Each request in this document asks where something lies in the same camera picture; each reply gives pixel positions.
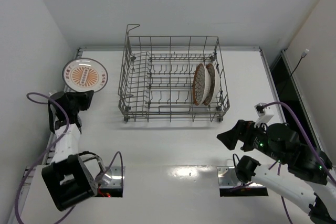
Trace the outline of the white plate red characters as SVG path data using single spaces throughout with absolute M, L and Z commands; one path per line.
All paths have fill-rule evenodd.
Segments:
M 103 64 L 90 58 L 72 60 L 62 70 L 66 86 L 76 92 L 99 92 L 106 86 L 108 77 Z

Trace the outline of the floral plate brown rim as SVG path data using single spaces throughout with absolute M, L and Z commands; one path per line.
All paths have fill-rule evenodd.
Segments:
M 206 68 L 210 75 L 211 83 L 210 83 L 210 89 L 209 89 L 208 96 L 204 100 L 203 104 L 210 105 L 212 102 L 216 100 L 216 97 L 220 91 L 221 85 L 220 85 L 220 76 L 219 76 L 219 73 L 216 67 L 212 63 L 209 63 L 206 65 Z
M 208 97 L 210 86 L 211 78 L 208 70 L 203 63 L 200 63 L 193 79 L 193 102 L 196 106 L 203 104 Z

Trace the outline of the floral plate brown rim front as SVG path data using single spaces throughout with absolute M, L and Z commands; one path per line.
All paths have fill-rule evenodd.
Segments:
M 196 106 L 203 104 L 208 97 L 210 86 L 211 78 L 208 70 L 203 63 L 200 63 L 193 79 L 193 102 Z

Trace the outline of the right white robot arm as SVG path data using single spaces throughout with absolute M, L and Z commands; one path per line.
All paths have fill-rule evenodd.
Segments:
M 232 151 L 237 142 L 243 152 L 258 150 L 288 173 L 305 182 L 304 189 L 273 173 L 256 159 L 244 155 L 235 165 L 237 179 L 243 184 L 261 184 L 299 207 L 313 223 L 335 223 L 335 184 L 328 172 L 332 163 L 323 151 L 300 142 L 299 134 L 286 123 L 257 125 L 238 120 L 235 126 L 217 135 L 217 139 Z

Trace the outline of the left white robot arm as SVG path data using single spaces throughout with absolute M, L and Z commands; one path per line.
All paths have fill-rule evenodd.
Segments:
M 79 152 L 82 133 L 79 112 L 89 109 L 93 95 L 93 90 L 60 91 L 50 96 L 55 103 L 48 101 L 49 129 L 57 140 L 54 156 L 41 175 L 60 211 L 98 194 L 98 183 L 81 158 L 90 152 Z

